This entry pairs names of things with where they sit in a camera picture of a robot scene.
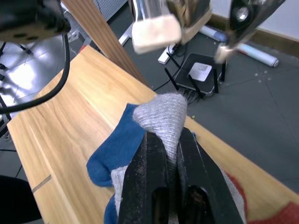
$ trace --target wooden board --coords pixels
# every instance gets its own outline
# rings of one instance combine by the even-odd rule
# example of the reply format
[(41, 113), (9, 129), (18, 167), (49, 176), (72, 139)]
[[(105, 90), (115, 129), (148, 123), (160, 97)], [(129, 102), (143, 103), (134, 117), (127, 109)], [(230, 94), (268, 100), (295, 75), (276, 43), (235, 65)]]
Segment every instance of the wooden board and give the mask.
[[(49, 92), (61, 74), (39, 96)], [(21, 112), (8, 124), (31, 187), (51, 175), (34, 192), (45, 223), (103, 223), (113, 191), (93, 185), (86, 163), (114, 130), (126, 104), (145, 103), (154, 95), (87, 46), (72, 60), (69, 79), (56, 97)], [(299, 203), (294, 192), (194, 120), (187, 118), (185, 126), (214, 161), (239, 180), (250, 220), (271, 217), (290, 201)]]
[(63, 0), (63, 3), (107, 58), (147, 85), (134, 62), (94, 5), (93, 0)]

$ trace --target white tube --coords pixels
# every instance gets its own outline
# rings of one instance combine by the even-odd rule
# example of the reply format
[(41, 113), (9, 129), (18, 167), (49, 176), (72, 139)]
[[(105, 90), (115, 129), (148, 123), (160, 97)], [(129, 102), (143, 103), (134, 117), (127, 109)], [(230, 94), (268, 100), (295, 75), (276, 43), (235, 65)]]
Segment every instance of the white tube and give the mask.
[[(227, 36), (221, 32), (218, 32), (214, 29), (211, 29), (207, 26), (203, 26), (202, 29), (199, 31), (200, 33), (216, 40), (225, 42), (227, 40)], [(238, 47), (238, 51), (241, 53), (252, 57), (270, 67), (276, 67), (279, 64), (279, 60), (276, 57), (273, 57), (265, 52), (262, 52), (256, 48), (253, 48), (247, 44), (240, 44)]]

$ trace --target gray sock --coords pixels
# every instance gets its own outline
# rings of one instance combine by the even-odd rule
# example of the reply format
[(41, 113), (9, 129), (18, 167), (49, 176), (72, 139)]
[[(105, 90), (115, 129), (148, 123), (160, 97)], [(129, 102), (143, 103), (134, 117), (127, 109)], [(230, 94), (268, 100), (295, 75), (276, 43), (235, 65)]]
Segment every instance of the gray sock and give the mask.
[[(146, 131), (155, 133), (162, 140), (166, 150), (170, 188), (169, 224), (178, 223), (175, 205), (177, 146), (184, 127), (186, 113), (187, 100), (180, 94), (155, 96), (152, 101), (138, 106), (133, 113), (134, 120)], [(127, 167), (119, 168), (111, 173), (115, 189), (115, 206), (117, 214), (121, 203), (121, 191), (126, 168)]]

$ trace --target floor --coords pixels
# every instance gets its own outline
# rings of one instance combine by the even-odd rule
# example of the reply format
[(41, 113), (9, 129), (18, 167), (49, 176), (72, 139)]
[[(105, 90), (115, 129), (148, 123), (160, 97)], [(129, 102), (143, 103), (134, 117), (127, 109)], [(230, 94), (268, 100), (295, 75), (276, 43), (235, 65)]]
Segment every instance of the floor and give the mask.
[[(125, 5), (109, 21), (119, 38), (129, 27), (131, 15)], [(241, 154), (263, 168), (283, 184), (299, 193), (299, 59), (263, 46), (254, 47), (276, 56), (280, 64), (270, 68), (240, 53), (228, 62), (226, 81), (220, 93), (188, 107), (188, 115), (227, 142)], [(198, 53), (214, 56), (218, 43), (197, 34), (187, 45), (186, 55)], [(0, 94), (7, 105), (31, 100), (62, 68), (62, 39), (54, 37), (27, 46), (27, 55), (20, 48), (8, 44), (0, 63), (8, 69), (1, 71), (6, 78)], [(164, 65), (158, 63), (163, 49), (137, 55), (129, 40), (124, 48), (132, 57), (152, 89), (168, 80)], [(176, 66), (166, 65), (173, 74)], [(157, 91), (175, 91), (171, 83)], [(13, 149), (10, 136), (0, 139), (1, 149)], [(26, 180), (17, 153), (0, 152), (0, 175), (17, 176)], [(31, 224), (41, 224), (42, 220)]]

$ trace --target wooden stick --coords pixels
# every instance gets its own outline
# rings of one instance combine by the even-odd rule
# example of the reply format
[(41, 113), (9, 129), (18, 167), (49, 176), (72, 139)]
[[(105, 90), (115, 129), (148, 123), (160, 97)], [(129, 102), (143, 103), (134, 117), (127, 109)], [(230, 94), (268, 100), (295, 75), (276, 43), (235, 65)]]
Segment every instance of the wooden stick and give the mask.
[(147, 85), (144, 77), (96, 8), (93, 0), (63, 0), (63, 3), (107, 58)]

